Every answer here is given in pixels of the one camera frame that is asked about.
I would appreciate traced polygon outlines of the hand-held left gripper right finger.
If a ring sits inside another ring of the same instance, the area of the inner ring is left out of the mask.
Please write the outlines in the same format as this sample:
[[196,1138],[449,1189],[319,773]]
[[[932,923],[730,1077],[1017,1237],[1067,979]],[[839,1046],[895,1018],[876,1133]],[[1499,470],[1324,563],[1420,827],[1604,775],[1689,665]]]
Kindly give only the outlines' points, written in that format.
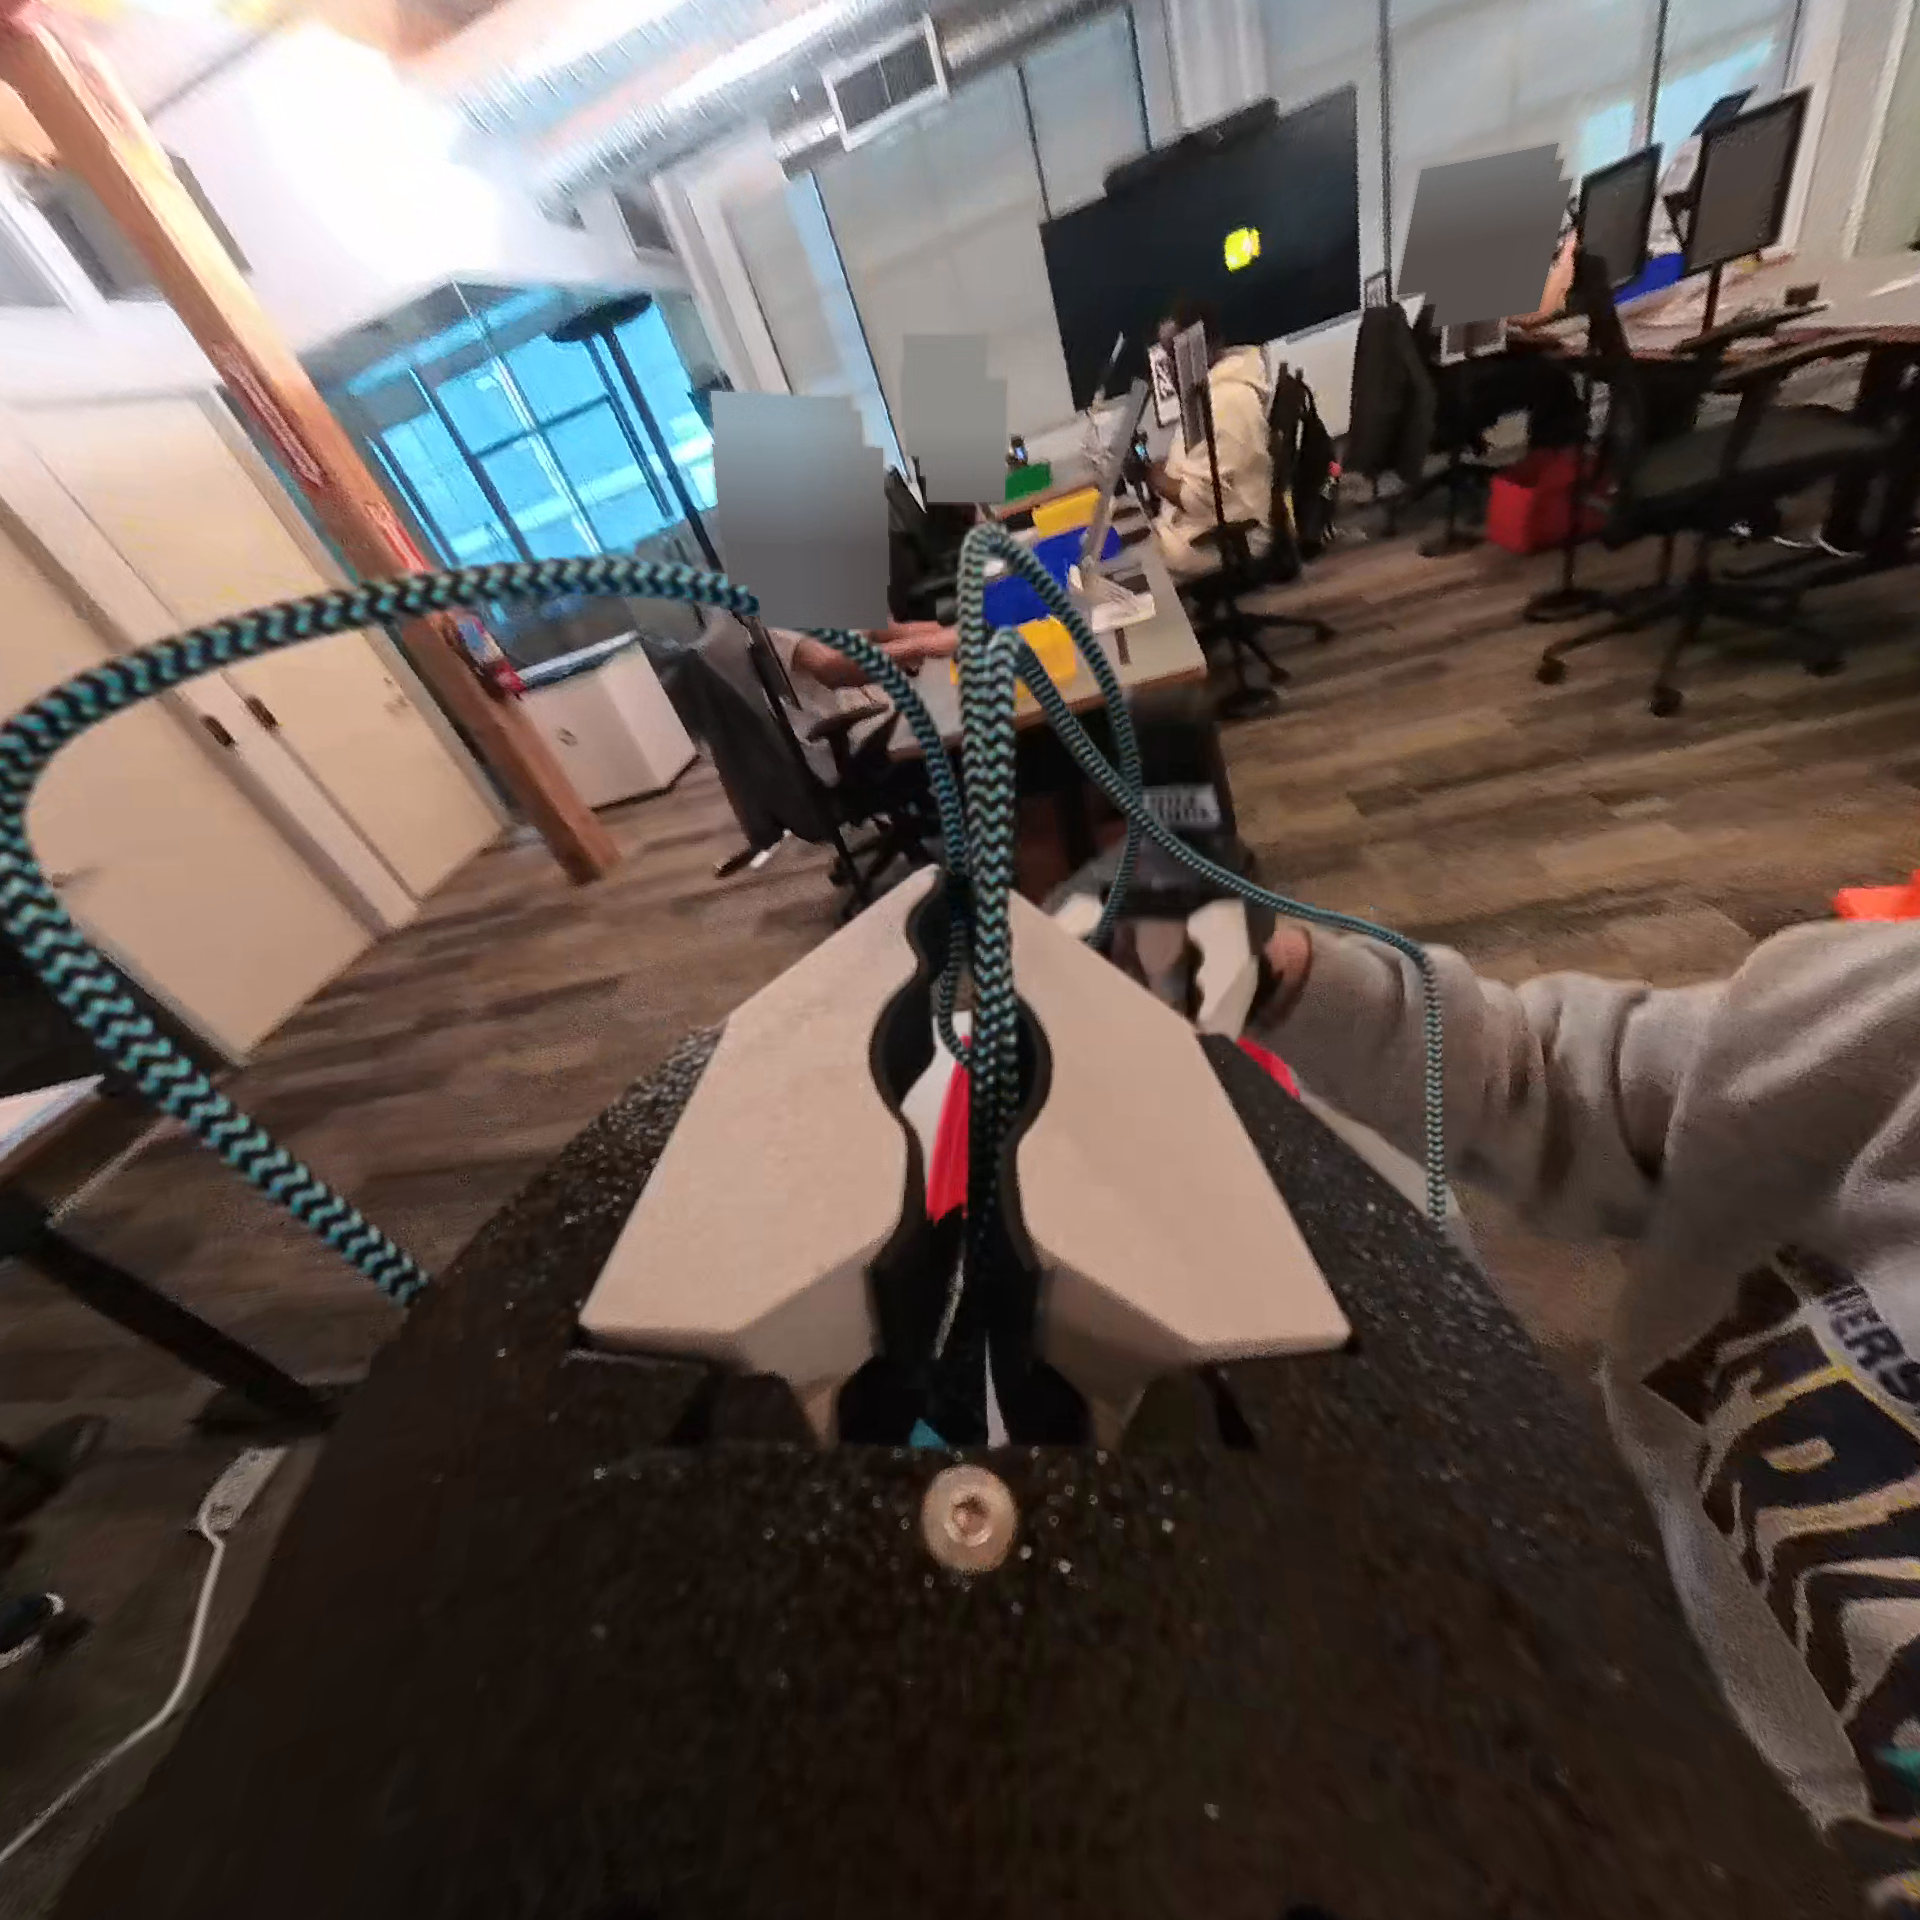
[[1019,895],[1011,930],[1048,1067],[1016,1142],[1039,1353],[1096,1441],[1121,1441],[1165,1377],[1343,1350],[1348,1317],[1203,1038]]

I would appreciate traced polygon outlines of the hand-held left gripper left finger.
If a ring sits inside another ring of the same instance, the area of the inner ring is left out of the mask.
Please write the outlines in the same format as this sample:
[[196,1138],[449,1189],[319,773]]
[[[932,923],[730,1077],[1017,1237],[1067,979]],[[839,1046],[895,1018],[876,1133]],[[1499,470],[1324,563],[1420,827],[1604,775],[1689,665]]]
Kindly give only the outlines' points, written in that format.
[[953,1270],[947,932],[920,870],[733,1010],[584,1300],[592,1353],[776,1379],[823,1444],[908,1437]]

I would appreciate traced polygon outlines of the person's right forearm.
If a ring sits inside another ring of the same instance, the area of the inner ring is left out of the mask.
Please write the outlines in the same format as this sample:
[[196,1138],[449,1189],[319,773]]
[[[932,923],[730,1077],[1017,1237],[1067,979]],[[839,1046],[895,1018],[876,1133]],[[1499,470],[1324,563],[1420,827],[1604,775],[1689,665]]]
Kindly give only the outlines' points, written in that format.
[[1679,989],[1516,988],[1432,948],[1444,1163],[1536,1231],[1629,1245],[1610,1363],[1665,1361],[1778,1252],[1867,1373],[1915,1401],[1919,941],[1808,923]]

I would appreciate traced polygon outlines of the black printed box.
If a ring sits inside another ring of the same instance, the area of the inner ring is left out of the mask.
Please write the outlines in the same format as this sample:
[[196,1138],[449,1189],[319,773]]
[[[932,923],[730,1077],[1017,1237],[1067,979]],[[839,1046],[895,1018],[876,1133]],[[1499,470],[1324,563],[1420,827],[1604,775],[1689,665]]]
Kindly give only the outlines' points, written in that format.
[[[1242,838],[1220,730],[1207,706],[1161,705],[1138,715],[1144,797],[1154,818],[1185,847],[1236,875],[1257,865]],[[1129,909],[1175,914],[1219,898],[1220,891],[1147,838],[1128,887]]]

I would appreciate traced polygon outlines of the grey desk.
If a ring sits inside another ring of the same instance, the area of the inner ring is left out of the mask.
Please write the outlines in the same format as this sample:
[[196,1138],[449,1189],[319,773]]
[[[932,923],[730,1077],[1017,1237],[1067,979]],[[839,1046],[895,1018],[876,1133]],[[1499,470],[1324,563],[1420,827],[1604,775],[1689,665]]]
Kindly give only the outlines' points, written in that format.
[[[1138,577],[1153,601],[1153,609],[1147,612],[1144,610],[1138,619],[1128,619],[1114,631],[1090,631],[1100,654],[1109,661],[1128,705],[1145,694],[1205,685],[1209,675],[1205,652],[1153,540],[1132,548],[1121,547],[1114,557],[1107,557],[1107,563],[1128,578]],[[945,671],[947,665],[948,659],[923,662],[917,675],[908,677],[908,685],[912,685],[920,706],[935,726],[943,749],[959,751],[965,724],[960,724],[953,713],[953,693],[947,685]],[[1067,693],[1060,693],[1060,698],[1063,705],[1081,718],[1100,718],[1107,711],[1098,677],[1083,659],[1080,678],[1067,689]],[[1044,715],[1025,726],[1017,726],[1016,722],[1016,731],[1034,733],[1042,730],[1044,722]],[[889,762],[927,758],[921,735],[906,718],[897,722],[897,731],[889,735],[888,756]]]

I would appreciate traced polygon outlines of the large yellow plastic bin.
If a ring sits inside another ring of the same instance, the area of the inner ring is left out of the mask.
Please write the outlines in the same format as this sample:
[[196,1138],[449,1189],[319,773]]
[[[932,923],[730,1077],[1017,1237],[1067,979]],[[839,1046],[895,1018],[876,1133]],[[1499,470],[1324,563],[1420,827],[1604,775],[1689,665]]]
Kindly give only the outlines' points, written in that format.
[[[1025,647],[1021,657],[1031,657],[1044,683],[1059,693],[1067,693],[1081,675],[1081,654],[1067,633],[1067,626],[1055,615],[1034,618],[1019,623],[1016,636]],[[1017,726],[1039,722],[1042,718],[1041,698],[1027,683],[1021,668],[1016,662],[969,668],[967,661],[975,654],[977,649],[969,649],[967,645],[965,623],[956,619],[953,652],[945,669],[956,721],[965,724],[971,715],[980,713],[986,708],[987,693],[993,693],[999,698],[999,706],[1016,718]]]

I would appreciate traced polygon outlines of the metal phone stand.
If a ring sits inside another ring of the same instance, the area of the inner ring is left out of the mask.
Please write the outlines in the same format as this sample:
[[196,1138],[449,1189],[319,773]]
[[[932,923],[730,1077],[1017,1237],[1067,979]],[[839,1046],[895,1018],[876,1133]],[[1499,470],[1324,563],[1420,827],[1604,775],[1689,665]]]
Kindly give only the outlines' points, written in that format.
[[1128,390],[1114,415],[1112,434],[1098,450],[1092,473],[1092,513],[1083,534],[1080,538],[1080,548],[1067,571],[1067,589],[1074,604],[1085,612],[1096,633],[1114,631],[1124,618],[1135,618],[1153,609],[1145,582],[1129,587],[1114,573],[1104,557],[1114,532],[1114,515],[1122,490],[1122,475],[1135,458],[1147,406],[1149,382],[1141,378]]

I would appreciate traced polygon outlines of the blue plastic bin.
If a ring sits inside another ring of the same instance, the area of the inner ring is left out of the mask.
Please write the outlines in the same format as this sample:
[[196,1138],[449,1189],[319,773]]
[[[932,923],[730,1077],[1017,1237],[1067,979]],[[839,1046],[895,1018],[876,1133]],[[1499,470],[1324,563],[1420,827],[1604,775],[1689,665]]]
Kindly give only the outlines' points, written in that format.
[[980,585],[980,615],[987,628],[1017,628],[1027,619],[1052,615],[1044,593],[1041,593],[1019,571],[1019,566],[1009,563],[1003,554],[1007,548],[1017,547],[1019,551],[1031,554],[1055,581],[1059,593],[1065,593],[1073,599],[1067,589],[1067,571],[1081,543],[1081,532],[1056,534],[1050,540],[1027,540],[1025,534],[1011,534],[999,526],[983,526],[977,529],[977,532],[987,538]]

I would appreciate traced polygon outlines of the black office chair with jacket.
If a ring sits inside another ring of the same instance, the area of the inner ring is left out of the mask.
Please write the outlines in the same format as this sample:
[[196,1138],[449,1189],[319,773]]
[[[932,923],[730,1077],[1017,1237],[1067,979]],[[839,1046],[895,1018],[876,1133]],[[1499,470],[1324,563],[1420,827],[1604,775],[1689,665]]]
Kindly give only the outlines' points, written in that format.
[[1441,423],[1432,301],[1420,301],[1413,315],[1401,301],[1368,306],[1356,337],[1343,470],[1368,482],[1391,534],[1429,492],[1429,465],[1443,450]]
[[895,756],[901,713],[879,685],[827,685],[785,636],[712,612],[668,693],[733,810],[743,869],[785,842],[833,854],[851,919],[897,870],[935,857],[943,827],[923,764]]

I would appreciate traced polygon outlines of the white recycling cabinet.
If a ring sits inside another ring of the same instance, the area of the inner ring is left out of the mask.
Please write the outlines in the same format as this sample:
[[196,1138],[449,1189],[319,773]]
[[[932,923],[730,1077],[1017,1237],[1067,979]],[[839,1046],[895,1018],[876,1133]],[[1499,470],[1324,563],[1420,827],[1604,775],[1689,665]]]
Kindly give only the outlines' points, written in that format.
[[519,706],[591,810],[673,788],[700,749],[636,631],[519,668]]

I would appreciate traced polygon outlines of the white door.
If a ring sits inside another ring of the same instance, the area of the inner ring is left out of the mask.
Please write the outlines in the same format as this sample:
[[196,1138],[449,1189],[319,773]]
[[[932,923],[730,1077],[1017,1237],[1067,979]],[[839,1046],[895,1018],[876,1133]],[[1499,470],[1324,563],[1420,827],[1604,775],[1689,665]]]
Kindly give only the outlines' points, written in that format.
[[[4,718],[233,610],[156,587],[82,513],[3,515]],[[279,718],[211,669],[63,748],[28,817],[68,916],[226,1065],[416,914]]]
[[[221,609],[263,609],[347,582],[233,406],[189,402],[235,531],[219,534]],[[416,898],[436,893],[507,827],[495,787],[384,631],[311,639],[237,671],[282,741]]]

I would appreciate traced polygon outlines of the red plastic bin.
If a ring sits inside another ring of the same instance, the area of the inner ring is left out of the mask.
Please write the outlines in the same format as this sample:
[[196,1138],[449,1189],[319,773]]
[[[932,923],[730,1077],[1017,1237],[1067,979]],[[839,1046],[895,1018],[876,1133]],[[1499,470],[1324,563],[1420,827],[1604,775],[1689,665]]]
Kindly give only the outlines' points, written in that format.
[[1528,557],[1600,534],[1613,486],[1586,447],[1536,447],[1493,470],[1481,538]]

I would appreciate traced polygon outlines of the black white tag board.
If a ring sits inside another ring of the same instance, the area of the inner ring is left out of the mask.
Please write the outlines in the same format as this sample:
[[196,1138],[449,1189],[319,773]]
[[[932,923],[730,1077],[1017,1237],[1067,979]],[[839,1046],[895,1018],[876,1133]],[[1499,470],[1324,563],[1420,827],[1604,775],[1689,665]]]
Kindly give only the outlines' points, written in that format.
[[1161,450],[1189,446],[1205,434],[1209,383],[1209,331],[1203,319],[1165,319],[1147,350],[1154,444]]

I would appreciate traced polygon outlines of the white power strip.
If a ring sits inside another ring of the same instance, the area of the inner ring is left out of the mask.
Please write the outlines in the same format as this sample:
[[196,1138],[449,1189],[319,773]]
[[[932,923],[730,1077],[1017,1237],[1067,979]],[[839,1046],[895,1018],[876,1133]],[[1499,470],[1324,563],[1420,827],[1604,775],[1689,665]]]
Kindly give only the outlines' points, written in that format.
[[200,1539],[217,1545],[233,1533],[243,1517],[273,1485],[288,1447],[245,1447],[217,1475],[200,1502],[192,1522]]

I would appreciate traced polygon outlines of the black monitor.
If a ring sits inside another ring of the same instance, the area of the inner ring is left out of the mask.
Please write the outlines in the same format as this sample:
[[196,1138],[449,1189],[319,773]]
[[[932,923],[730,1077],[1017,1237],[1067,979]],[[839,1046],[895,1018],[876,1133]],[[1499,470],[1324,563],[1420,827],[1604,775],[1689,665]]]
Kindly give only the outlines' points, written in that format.
[[1808,122],[1799,86],[1720,122],[1701,137],[1682,276],[1720,271],[1773,247],[1785,227],[1792,171]]
[[1580,185],[1576,254],[1612,293],[1647,270],[1661,169],[1661,147],[1656,141],[1584,175]]

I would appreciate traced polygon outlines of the black floor lamp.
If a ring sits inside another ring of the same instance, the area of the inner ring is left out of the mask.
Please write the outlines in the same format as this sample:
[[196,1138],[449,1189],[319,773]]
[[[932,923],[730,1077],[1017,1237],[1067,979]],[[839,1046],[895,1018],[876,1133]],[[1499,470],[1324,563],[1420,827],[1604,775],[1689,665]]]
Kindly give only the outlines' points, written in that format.
[[650,402],[650,398],[647,398],[647,393],[641,383],[641,378],[639,378],[636,365],[629,356],[629,350],[620,338],[620,331],[626,325],[647,315],[655,308],[655,303],[657,303],[655,298],[644,294],[644,293],[610,298],[610,299],[591,303],[587,308],[567,318],[563,325],[553,327],[552,338],[553,338],[555,345],[587,345],[592,351],[602,351],[603,356],[610,359],[610,365],[618,372],[618,379],[620,379],[624,393],[631,399],[631,406],[633,406],[633,411],[636,411],[636,415],[643,425],[643,431],[647,434],[647,441],[651,444],[655,455],[659,458],[664,477],[671,484],[673,495],[679,502],[681,516],[685,521],[685,529],[692,534],[692,542],[698,543],[700,554],[705,556],[708,571],[723,571],[724,565],[717,556],[715,542],[708,534],[705,513],[703,513],[695,493],[688,486],[681,461],[679,461],[676,452],[673,450],[673,446],[666,437],[666,429],[664,429],[664,425],[657,415],[657,410]]

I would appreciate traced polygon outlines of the dark wooden desk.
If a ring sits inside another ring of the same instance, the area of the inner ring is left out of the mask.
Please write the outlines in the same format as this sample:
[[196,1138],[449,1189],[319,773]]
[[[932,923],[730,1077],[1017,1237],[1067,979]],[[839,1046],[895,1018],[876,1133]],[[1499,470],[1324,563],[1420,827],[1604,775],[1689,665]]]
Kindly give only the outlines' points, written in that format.
[[1745,411],[1727,446],[1735,460],[1781,414],[1781,389],[1796,371],[1864,361],[1853,406],[1841,415],[1849,441],[1865,437],[1861,465],[1831,482],[1821,547],[1783,563],[1781,573],[1817,587],[1915,565],[1915,254],[1828,266],[1787,259],[1745,287],[1769,303],[1691,333],[1675,322],[1687,306],[1680,291],[1613,303],[1610,319],[1589,319],[1589,356],[1600,359],[1610,327],[1634,371],[1680,367],[1704,374],[1707,393],[1737,393]]

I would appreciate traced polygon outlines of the white air vent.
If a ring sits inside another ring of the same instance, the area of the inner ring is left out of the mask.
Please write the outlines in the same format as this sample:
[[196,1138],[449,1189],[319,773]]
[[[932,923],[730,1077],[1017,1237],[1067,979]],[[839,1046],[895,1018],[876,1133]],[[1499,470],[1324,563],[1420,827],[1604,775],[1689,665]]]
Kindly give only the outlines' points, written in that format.
[[858,150],[908,117],[952,97],[948,68],[932,15],[879,41],[863,55],[823,66],[823,92],[843,150]]

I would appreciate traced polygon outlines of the large black wall screen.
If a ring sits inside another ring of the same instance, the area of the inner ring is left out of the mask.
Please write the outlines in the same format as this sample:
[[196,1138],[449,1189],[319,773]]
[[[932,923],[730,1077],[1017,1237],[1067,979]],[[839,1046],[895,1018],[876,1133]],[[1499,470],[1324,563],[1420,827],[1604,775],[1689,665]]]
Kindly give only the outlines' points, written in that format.
[[1073,410],[1145,374],[1161,322],[1205,306],[1228,345],[1360,308],[1359,93],[1251,102],[1109,171],[1041,229]]

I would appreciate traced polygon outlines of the wooden post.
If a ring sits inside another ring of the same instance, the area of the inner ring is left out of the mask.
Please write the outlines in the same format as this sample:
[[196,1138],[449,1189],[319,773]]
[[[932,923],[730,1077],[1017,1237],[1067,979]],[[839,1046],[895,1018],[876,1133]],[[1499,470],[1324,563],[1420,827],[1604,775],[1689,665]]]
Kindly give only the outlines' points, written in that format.
[[[47,4],[4,4],[4,83],[144,259],[213,363],[361,581],[423,571],[389,498],[292,348],[185,193],[119,79]],[[405,619],[400,652],[522,817],[577,883],[602,879],[618,846],[514,701],[476,671],[449,612]]]

